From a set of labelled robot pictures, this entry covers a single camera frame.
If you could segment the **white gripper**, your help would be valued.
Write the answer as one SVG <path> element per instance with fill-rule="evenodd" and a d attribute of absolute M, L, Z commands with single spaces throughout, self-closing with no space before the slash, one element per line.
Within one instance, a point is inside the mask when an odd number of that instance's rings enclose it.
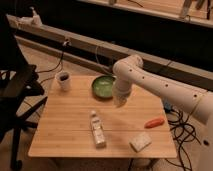
<path fill-rule="evenodd" d="M 132 88 L 129 85 L 121 86 L 117 82 L 113 84 L 112 95 L 116 107 L 121 107 L 126 104 L 128 97 L 131 94 Z"/>

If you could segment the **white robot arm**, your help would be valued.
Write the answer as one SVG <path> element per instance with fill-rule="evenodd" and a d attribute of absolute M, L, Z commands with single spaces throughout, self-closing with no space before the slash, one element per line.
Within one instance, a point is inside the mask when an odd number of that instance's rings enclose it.
<path fill-rule="evenodd" d="M 116 106 L 124 105 L 136 84 L 150 93 L 175 105 L 206 125 L 203 145 L 197 171 L 213 169 L 213 92 L 174 81 L 142 69 L 143 60 L 139 55 L 130 55 L 113 65 L 116 80 L 113 84 L 113 98 Z"/>

